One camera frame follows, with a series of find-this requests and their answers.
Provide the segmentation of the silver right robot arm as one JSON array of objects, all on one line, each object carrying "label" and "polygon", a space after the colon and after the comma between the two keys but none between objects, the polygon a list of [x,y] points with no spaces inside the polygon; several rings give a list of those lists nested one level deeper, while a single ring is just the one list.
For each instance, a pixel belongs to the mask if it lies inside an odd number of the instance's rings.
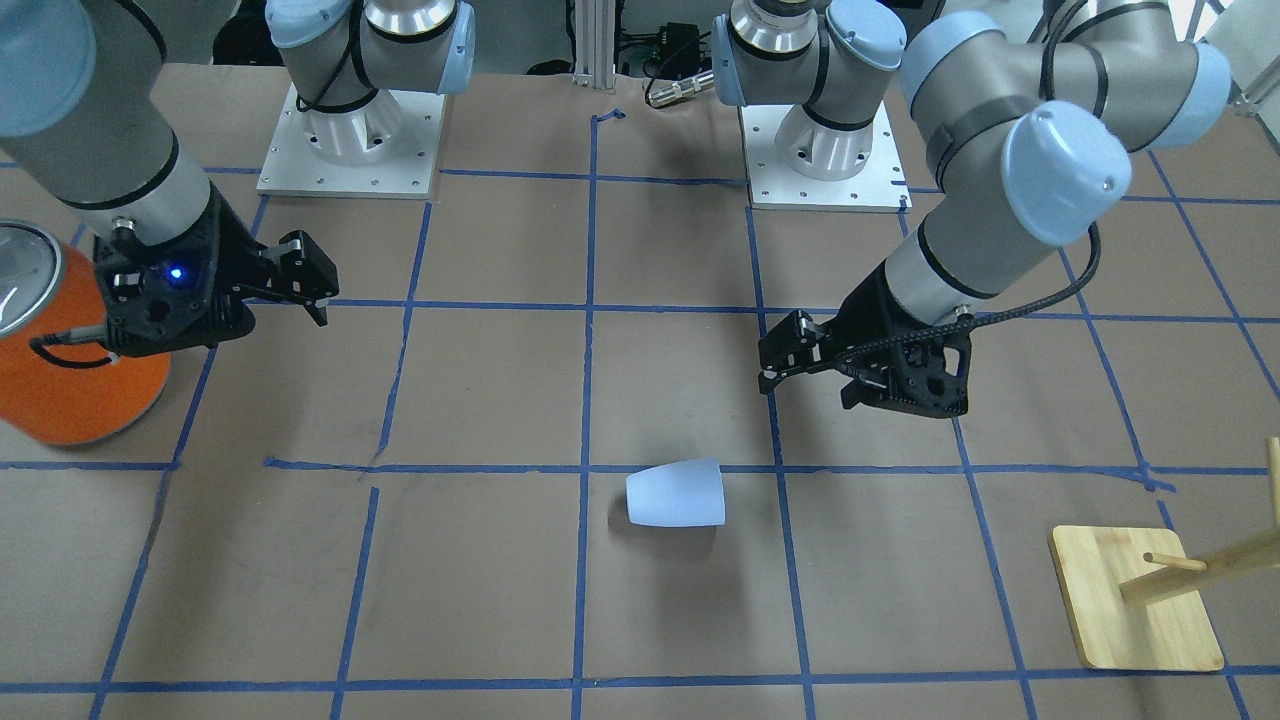
[{"label": "silver right robot arm", "polygon": [[[316,325],[340,291],[303,231],[259,242],[182,146],[151,91],[177,1],[5,1],[3,151],[93,233],[104,310],[28,341],[87,370],[247,336],[247,299],[293,304]],[[266,1],[294,111],[320,158],[383,159],[404,137],[394,92],[462,94],[476,19],[465,1]]]}]

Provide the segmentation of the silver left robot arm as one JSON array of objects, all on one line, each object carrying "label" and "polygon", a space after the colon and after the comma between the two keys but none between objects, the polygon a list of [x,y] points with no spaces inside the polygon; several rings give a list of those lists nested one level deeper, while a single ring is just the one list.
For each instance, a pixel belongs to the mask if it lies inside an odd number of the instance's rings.
[{"label": "silver left robot arm", "polygon": [[855,173],[855,158],[819,168],[818,143],[865,150],[897,79],[943,192],[829,320],[795,310],[760,340],[762,393],[838,372],[847,409],[961,416],[972,333],[1088,284],[1132,154],[1193,143],[1228,106],[1228,55],[1179,40],[1165,1],[1047,1],[1044,19],[1023,44],[980,10],[906,27],[878,1],[736,1],[716,19],[718,99],[790,106],[791,168]]}]

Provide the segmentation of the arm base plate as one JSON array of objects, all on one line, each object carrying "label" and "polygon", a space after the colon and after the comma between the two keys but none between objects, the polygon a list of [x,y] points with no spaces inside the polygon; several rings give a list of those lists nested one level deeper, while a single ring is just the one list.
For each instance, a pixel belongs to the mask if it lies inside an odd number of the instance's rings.
[{"label": "arm base plate", "polygon": [[890,114],[869,126],[818,126],[799,105],[739,110],[750,204],[762,210],[896,213],[913,201]]},{"label": "arm base plate", "polygon": [[289,88],[256,188],[271,196],[425,201],[447,101],[392,90],[351,113],[302,113]]}]

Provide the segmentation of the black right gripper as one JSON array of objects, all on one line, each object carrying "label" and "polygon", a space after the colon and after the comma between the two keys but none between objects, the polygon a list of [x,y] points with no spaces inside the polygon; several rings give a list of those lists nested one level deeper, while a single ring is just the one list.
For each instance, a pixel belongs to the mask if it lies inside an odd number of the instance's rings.
[{"label": "black right gripper", "polygon": [[124,357],[238,340],[255,328],[244,299],[269,290],[326,327],[329,299],[340,292],[335,263],[310,233],[260,243],[218,187],[174,240],[145,246],[136,231],[118,227],[95,237],[92,264],[105,306],[99,342]]}]

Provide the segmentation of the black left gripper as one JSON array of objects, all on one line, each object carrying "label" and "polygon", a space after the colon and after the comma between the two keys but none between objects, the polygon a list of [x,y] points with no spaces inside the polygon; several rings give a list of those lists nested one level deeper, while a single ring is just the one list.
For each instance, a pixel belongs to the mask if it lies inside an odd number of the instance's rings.
[{"label": "black left gripper", "polygon": [[[796,374],[817,374],[828,366],[820,357],[838,356],[876,341],[924,331],[890,292],[884,268],[872,272],[842,302],[826,329],[796,309],[756,343],[760,373],[758,389],[769,395]],[[968,366],[972,342],[966,333],[916,340],[873,350],[837,361],[836,369],[851,378],[840,391],[845,410],[859,405],[950,419],[969,410]]]}]

